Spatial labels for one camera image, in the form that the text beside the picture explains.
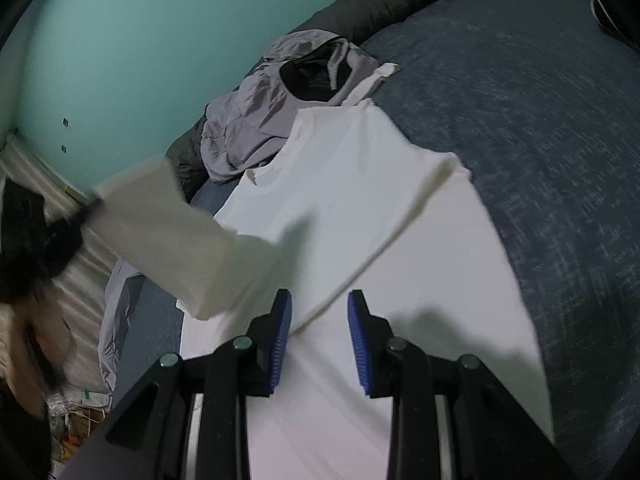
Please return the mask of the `person's left hand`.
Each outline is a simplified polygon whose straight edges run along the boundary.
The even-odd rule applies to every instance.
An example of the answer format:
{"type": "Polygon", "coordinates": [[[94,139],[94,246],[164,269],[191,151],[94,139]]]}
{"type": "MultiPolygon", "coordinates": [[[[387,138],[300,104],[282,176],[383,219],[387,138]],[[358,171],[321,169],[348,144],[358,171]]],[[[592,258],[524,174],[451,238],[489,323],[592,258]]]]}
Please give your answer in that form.
{"type": "Polygon", "coordinates": [[[54,390],[53,376],[64,372],[74,337],[51,283],[38,284],[33,294],[11,309],[6,383],[29,415],[43,417],[46,397],[54,390]]]}

